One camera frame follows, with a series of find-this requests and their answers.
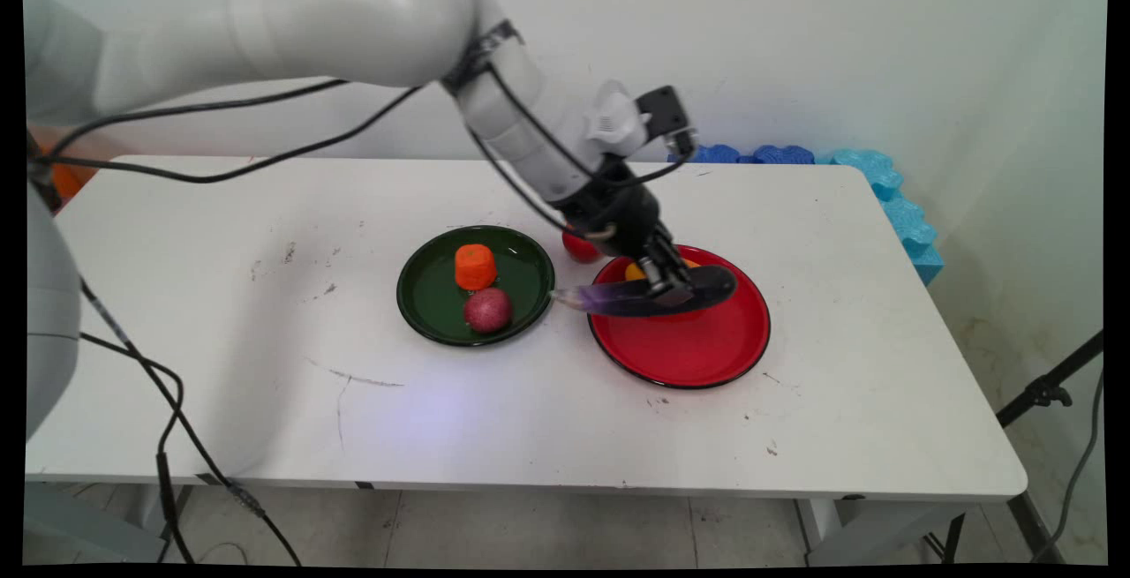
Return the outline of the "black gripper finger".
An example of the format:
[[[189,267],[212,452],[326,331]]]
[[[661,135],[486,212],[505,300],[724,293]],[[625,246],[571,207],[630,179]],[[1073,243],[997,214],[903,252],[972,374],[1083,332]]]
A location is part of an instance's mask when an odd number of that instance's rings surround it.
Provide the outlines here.
[[[652,255],[638,260],[638,269],[647,280],[647,297],[657,304],[675,301],[675,257]]]
[[[673,244],[662,245],[662,283],[663,299],[690,299],[695,294],[689,269]]]

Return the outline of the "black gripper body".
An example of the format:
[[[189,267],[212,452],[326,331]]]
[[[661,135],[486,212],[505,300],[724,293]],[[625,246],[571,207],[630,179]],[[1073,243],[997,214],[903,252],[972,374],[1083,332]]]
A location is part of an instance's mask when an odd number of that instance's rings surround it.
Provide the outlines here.
[[[660,204],[645,185],[610,189],[589,183],[560,201],[560,214],[609,256],[640,260],[662,255],[662,245],[673,244],[660,219]]]

